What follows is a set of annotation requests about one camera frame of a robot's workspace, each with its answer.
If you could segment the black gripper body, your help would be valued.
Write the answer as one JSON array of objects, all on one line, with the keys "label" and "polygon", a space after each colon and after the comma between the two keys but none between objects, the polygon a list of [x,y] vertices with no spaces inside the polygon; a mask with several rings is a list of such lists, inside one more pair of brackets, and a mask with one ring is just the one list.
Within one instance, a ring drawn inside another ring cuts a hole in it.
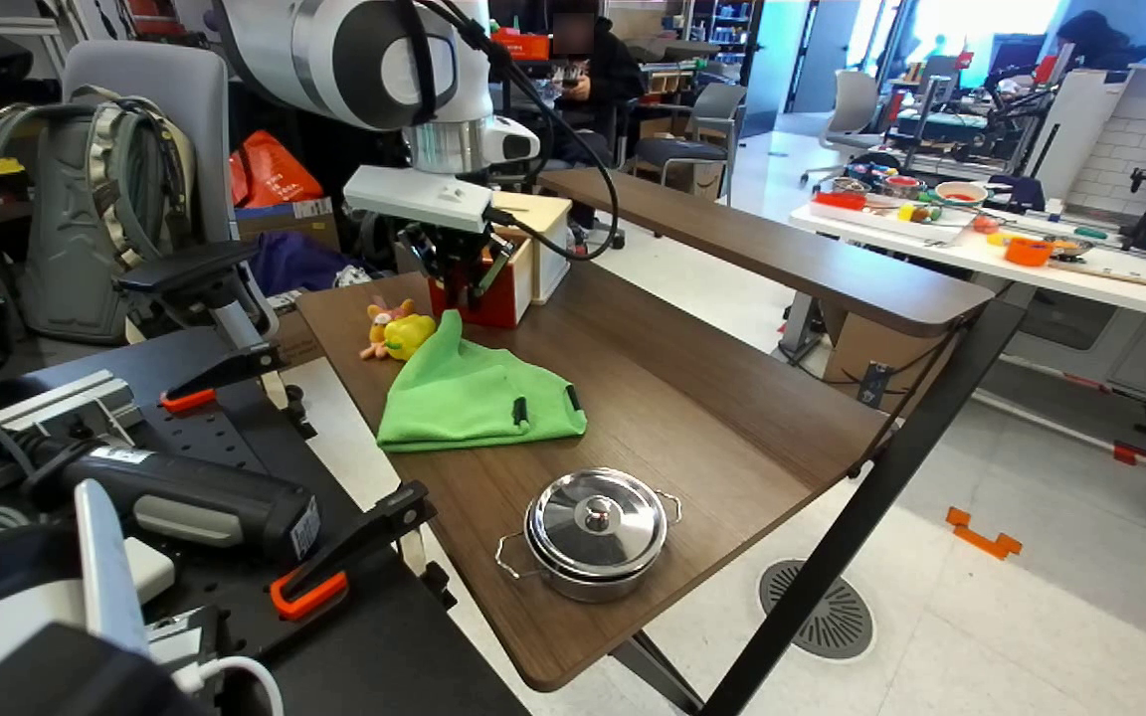
[{"label": "black gripper body", "polygon": [[488,236],[448,230],[432,225],[405,225],[396,243],[421,264],[432,279],[481,279],[485,271],[499,271],[509,251]]}]

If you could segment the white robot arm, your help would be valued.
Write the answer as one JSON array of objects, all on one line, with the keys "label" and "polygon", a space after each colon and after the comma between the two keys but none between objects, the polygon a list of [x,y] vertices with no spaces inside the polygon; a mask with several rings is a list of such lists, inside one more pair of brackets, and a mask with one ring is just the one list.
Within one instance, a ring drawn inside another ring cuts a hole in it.
[{"label": "white robot arm", "polygon": [[405,168],[356,165],[340,205],[401,221],[452,305],[476,305],[513,259],[481,173],[541,154],[493,108],[488,0],[220,0],[222,40],[258,92],[363,133],[396,133]]}]

